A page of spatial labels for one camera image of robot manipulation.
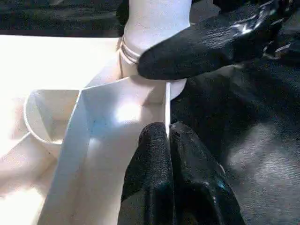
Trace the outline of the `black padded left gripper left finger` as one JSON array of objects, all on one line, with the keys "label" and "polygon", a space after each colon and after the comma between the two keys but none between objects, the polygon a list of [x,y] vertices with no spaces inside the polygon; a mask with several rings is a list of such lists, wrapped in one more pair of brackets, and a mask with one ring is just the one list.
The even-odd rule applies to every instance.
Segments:
[{"label": "black padded left gripper left finger", "polygon": [[172,225],[174,185],[169,142],[162,122],[143,128],[126,169],[120,224]]}]

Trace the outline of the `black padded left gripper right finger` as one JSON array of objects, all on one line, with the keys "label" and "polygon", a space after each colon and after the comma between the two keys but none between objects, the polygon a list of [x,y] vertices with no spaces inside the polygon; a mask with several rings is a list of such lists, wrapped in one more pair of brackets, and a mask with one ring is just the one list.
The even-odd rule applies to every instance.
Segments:
[{"label": "black padded left gripper right finger", "polygon": [[170,147],[178,224],[245,224],[225,174],[194,130],[172,124]]}]

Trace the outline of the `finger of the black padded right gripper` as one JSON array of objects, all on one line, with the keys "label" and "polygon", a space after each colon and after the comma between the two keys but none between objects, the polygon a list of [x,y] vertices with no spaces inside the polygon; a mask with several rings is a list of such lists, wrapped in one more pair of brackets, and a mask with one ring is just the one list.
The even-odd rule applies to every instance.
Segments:
[{"label": "finger of the black padded right gripper", "polygon": [[117,8],[116,17],[120,24],[126,25],[129,18],[129,0],[123,0]]},{"label": "finger of the black padded right gripper", "polygon": [[222,0],[221,12],[146,50],[139,75],[178,80],[258,58],[278,32],[289,11],[286,0]]}]

